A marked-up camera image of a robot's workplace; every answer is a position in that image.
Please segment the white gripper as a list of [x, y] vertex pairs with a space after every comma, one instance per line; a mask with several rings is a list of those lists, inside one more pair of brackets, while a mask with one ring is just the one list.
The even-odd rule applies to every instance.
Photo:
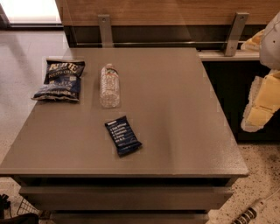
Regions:
[[247, 132], [262, 129], [280, 109], [280, 11], [264, 30], [241, 45], [243, 51], [258, 52], [260, 61], [271, 70], [265, 77], [256, 76], [248, 94], [241, 128]]

